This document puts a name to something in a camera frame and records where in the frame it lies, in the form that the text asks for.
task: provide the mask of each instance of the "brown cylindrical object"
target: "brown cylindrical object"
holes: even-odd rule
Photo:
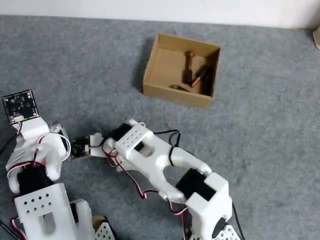
[[[193,82],[191,83],[191,87],[193,88],[195,85],[197,85],[197,83],[201,80],[201,77],[197,76]]]
[[[186,69],[191,70],[192,58],[195,56],[195,53],[193,51],[187,51],[185,55],[186,55]]]
[[[209,71],[210,67],[207,65],[204,65],[201,70],[195,75],[195,79],[190,84],[191,87],[194,87]]]

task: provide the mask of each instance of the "screw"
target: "screw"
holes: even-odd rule
[[[185,53],[185,71],[184,71],[184,83],[191,84],[192,83],[192,75],[193,72],[191,70],[192,67],[192,58],[195,56],[193,51],[187,51]]]
[[[195,53],[193,51],[187,51],[185,55],[186,55],[186,69],[191,70],[192,58],[195,56]]]

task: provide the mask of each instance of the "perforated plate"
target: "perforated plate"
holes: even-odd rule
[[[116,240],[109,223],[103,222],[95,232],[95,240]]]
[[[130,131],[128,131],[119,141],[115,143],[115,149],[127,159],[130,152],[144,139],[148,134],[152,132],[141,124],[134,125]]]
[[[191,235],[189,240],[201,239],[198,239],[198,237],[193,234]],[[241,240],[241,238],[231,225],[225,225],[223,230],[219,232],[218,236],[216,236],[216,238],[213,238],[212,240]]]
[[[56,208],[69,205],[65,186],[57,183],[14,199],[15,206],[23,223],[32,217],[52,213]]]

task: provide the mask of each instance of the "circuit board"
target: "circuit board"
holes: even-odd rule
[[[10,124],[39,117],[34,94],[30,89],[3,96],[2,102]]]

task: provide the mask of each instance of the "white plastic part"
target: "white plastic part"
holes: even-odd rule
[[[129,124],[133,126],[132,129],[117,142],[109,138],[103,146],[104,151],[109,153],[115,148],[124,169],[136,170],[143,174],[164,200],[184,203],[184,194],[167,182],[163,172],[165,167],[171,166],[169,152],[172,146],[133,119]],[[139,152],[135,150],[135,146],[140,142],[146,149]],[[176,167],[194,168],[205,176],[212,172],[206,163],[180,147],[173,149],[171,159]]]
[[[102,151],[102,148],[96,147],[101,143],[103,139],[104,138],[102,137],[102,134],[99,132],[95,133],[94,135],[90,135],[90,146],[91,146],[90,155],[91,156],[100,157],[100,158],[106,157],[105,153]]]
[[[46,174],[52,181],[58,180],[61,175],[62,160],[67,153],[60,135],[49,134],[49,127],[41,117],[24,121],[21,134],[22,136],[16,139],[17,144],[5,166],[6,170],[9,171],[16,164],[33,161],[37,150],[35,161],[45,165]],[[39,138],[45,134],[47,135],[41,143],[37,144]],[[21,171],[22,167],[18,167],[7,175],[9,187],[15,194],[20,192],[17,174]]]
[[[91,211],[76,202],[76,226],[65,185],[57,183],[14,199],[20,222],[29,240],[93,240]]]
[[[42,117],[22,122],[21,134],[25,140],[49,133],[49,127]]]
[[[83,199],[72,201],[70,204],[75,204],[75,209],[78,215],[78,222],[75,224],[77,229],[77,239],[93,240],[95,230],[92,225],[92,213],[89,204]]]
[[[185,202],[192,215],[192,232],[202,240],[211,240],[212,233],[220,218],[227,222],[232,216],[232,199],[229,196],[229,183],[212,172],[204,183],[216,193],[207,201],[198,193],[193,193]]]
[[[103,222],[95,232],[95,240],[116,240],[109,223]]]
[[[115,143],[115,150],[126,159],[129,158],[132,150],[144,139],[151,137],[153,132],[142,126],[135,124],[119,141]]]
[[[320,26],[313,32],[314,44],[320,50]]]
[[[188,240],[202,240],[202,239],[192,234]],[[241,240],[241,238],[239,237],[235,229],[228,224],[228,225],[225,225],[223,230],[221,230],[215,238],[212,238],[212,240]]]

